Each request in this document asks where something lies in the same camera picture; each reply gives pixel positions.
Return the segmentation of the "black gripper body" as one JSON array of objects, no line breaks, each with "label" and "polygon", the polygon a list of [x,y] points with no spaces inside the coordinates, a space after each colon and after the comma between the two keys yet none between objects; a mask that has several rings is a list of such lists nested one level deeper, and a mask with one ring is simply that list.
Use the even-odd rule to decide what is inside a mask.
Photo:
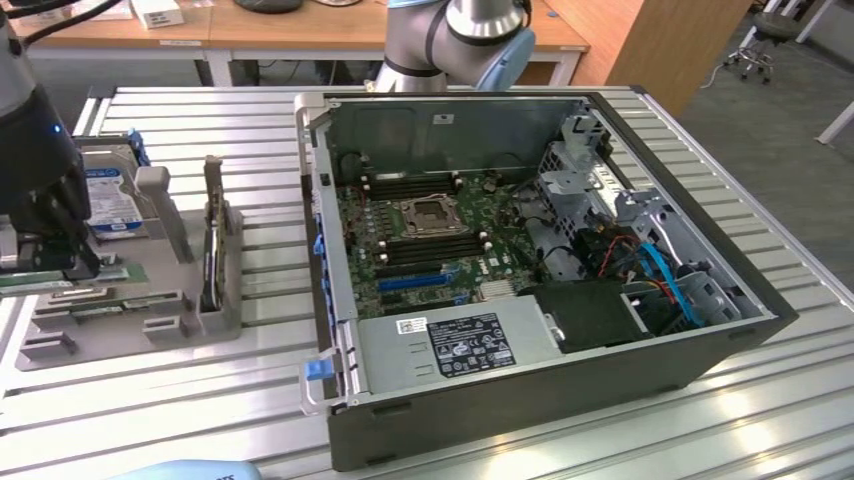
[{"label": "black gripper body", "polygon": [[83,159],[43,87],[2,116],[2,213],[23,231],[87,232]]}]

